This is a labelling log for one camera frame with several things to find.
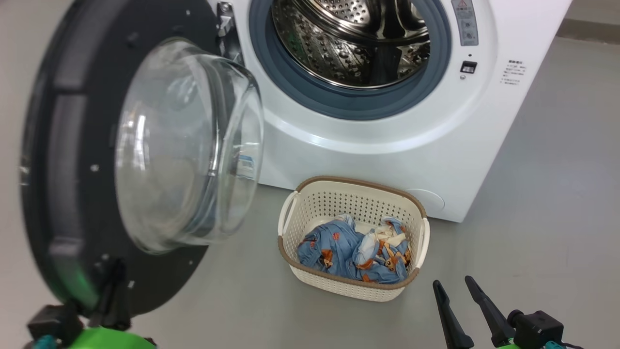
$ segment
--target clothes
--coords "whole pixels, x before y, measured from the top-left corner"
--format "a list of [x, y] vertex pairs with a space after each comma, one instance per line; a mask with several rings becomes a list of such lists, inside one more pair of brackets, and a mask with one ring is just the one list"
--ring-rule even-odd
[[402, 222], [383, 217], [376, 229], [371, 229], [347, 260], [352, 279], [379, 284], [396, 284], [407, 278], [411, 262], [409, 242]]
[[341, 214], [309, 232], [297, 247], [299, 262], [331, 275], [350, 278], [347, 260], [364, 235], [355, 231], [355, 221]]

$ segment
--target brown basket rim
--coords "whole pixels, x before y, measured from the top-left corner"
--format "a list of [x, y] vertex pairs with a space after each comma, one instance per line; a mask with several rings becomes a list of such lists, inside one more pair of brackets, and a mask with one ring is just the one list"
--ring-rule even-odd
[[[389, 193], [393, 193], [393, 194], [397, 194], [400, 195], [410, 201], [412, 201], [420, 210], [420, 213], [422, 215], [422, 218], [427, 218], [427, 214], [426, 214], [426, 210], [424, 209], [424, 206], [422, 206], [422, 203], [420, 201], [418, 201], [418, 199], [415, 198], [415, 196], [407, 193], [406, 191], [402, 191], [402, 190], [398, 190], [389, 186], [384, 186], [382, 184], [376, 184], [376, 183], [372, 183], [372, 182], [367, 182], [367, 181], [361, 181], [359, 179], [350, 179], [350, 178], [343, 178], [343, 177], [335, 177], [335, 176], [316, 176], [316, 177], [312, 177], [309, 178], [305, 181], [303, 181], [298, 187], [297, 187], [297, 192], [300, 192], [304, 187], [306, 187], [307, 185], [311, 184], [311, 183], [315, 183], [315, 182], [319, 182], [319, 181], [331, 181], [331, 182], [339, 182], [339, 183], [348, 183], [348, 184], [356, 184], [359, 186], [366, 186], [369, 188], [374, 188], [374, 189], [378, 189], [378, 190], [383, 190], [383, 191], [387, 191]], [[335, 275], [331, 275], [331, 274], [327, 274], [327, 273], [323, 273], [322, 271], [318, 271], [315, 269], [312, 269], [308, 266], [305, 266], [303, 264], [301, 264], [298, 261], [295, 261], [294, 259], [292, 259], [289, 255], [286, 254], [286, 251], [284, 249], [284, 238], [282, 236], [278, 236], [278, 249], [280, 250], [280, 254], [282, 255], [282, 258], [284, 258], [284, 260], [291, 266], [299, 269], [299, 270], [303, 270], [307, 273], [311, 273], [313, 275], [316, 276], [320, 276], [322, 278], [325, 279], [329, 279], [329, 280], [333, 280], [333, 281], [338, 281], [340, 283], [345, 283], [345, 284], [350, 284], [350, 285], [355, 285], [355, 286], [361, 286], [361, 287], [365, 287], [365, 288], [373, 288], [373, 289], [381, 289], [384, 291], [393, 291], [396, 289], [400, 289], [400, 288], [404, 288], [405, 286], [407, 286], [408, 284], [410, 284], [416, 276], [418, 276], [418, 274], [420, 273], [420, 268], [415, 267], [414, 270], [411, 272], [411, 274], [409, 274], [409, 276], [397, 283], [397, 284], [376, 284], [376, 283], [366, 283], [364, 281], [359, 281], [359, 280], [353, 280], [353, 279], [347, 279], [347, 278], [343, 278], [341, 276], [335, 276]]]

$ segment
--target transparent glass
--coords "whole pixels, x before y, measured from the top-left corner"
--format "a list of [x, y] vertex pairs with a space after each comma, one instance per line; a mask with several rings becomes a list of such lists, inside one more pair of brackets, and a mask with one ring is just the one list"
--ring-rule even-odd
[[183, 40], [158, 46], [133, 77], [118, 127], [115, 181], [128, 234], [150, 253], [224, 240], [252, 202], [262, 152], [252, 75]]

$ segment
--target washing machine door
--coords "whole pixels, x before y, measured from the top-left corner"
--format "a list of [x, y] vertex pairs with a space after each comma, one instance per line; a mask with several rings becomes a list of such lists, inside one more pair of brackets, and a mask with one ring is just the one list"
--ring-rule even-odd
[[43, 59], [21, 188], [42, 276], [91, 315], [119, 263], [131, 315], [235, 233], [261, 165], [252, 75], [219, 57], [204, 0], [76, 1]]

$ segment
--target gray floor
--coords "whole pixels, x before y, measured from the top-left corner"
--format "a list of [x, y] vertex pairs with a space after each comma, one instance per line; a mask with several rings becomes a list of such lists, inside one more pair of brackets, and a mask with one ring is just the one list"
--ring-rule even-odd
[[[276, 246], [288, 192], [260, 188], [243, 231], [212, 247], [186, 287], [135, 319], [133, 331], [164, 348], [444, 348], [431, 287], [440, 279], [477, 348], [490, 348], [463, 282], [470, 274], [504, 313], [542, 309], [564, 323], [567, 341], [620, 348], [619, 62], [620, 46], [553, 43], [466, 221], [431, 222], [422, 271], [396, 300], [358, 301], [299, 282]], [[15, 81], [3, 91], [16, 100], [5, 112], [23, 115], [33, 73], [0, 75]], [[2, 115], [3, 163], [17, 163], [17, 116]], [[0, 338], [17, 348], [29, 317], [54, 300], [28, 252], [16, 171], [1, 174]]]

